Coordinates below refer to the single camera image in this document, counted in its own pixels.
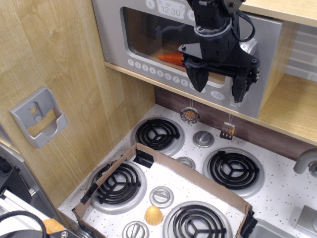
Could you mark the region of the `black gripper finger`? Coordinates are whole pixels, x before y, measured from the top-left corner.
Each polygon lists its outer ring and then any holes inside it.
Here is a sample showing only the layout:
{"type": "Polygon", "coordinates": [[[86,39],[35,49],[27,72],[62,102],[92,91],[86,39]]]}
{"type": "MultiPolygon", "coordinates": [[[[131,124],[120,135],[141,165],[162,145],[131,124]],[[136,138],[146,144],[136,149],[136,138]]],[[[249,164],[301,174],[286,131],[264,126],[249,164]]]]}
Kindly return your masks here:
{"type": "Polygon", "coordinates": [[[259,71],[247,71],[247,70],[240,70],[235,78],[233,79],[232,85],[232,95],[234,97],[235,103],[240,103],[243,101],[243,98],[246,92],[249,91],[250,86],[253,83],[257,83],[260,78],[259,71]]]}
{"type": "Polygon", "coordinates": [[[185,66],[187,75],[193,84],[194,88],[198,92],[202,92],[202,90],[205,88],[209,72],[203,68],[193,68],[189,66],[185,66]]]}

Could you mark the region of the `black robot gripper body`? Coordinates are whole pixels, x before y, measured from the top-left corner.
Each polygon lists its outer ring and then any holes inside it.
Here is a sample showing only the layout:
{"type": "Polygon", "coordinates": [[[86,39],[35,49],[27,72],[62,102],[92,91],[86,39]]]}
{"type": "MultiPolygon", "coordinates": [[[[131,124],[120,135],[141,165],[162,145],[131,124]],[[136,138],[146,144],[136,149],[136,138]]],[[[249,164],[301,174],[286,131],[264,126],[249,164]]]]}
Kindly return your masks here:
{"type": "Polygon", "coordinates": [[[243,51],[238,24],[225,23],[218,29],[194,25],[199,38],[197,43],[183,44],[179,51],[183,54],[184,66],[203,68],[209,73],[218,73],[235,78],[240,70],[258,71],[260,61],[243,51]]]}

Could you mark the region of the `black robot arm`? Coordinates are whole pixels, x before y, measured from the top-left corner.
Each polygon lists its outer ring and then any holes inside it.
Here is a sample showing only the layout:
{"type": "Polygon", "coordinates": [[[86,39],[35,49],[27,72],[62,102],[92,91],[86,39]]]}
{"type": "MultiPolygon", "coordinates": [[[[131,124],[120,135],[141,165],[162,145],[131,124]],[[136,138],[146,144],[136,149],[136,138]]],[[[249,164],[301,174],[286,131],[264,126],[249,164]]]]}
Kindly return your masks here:
{"type": "Polygon", "coordinates": [[[190,0],[194,12],[194,32],[198,43],[181,45],[183,65],[194,88],[202,92],[209,73],[233,79],[232,95],[236,103],[243,101],[252,83],[260,77],[260,60],[241,49],[240,43],[251,40],[256,30],[240,37],[239,19],[251,26],[252,19],[239,10],[241,0],[190,0]]]}

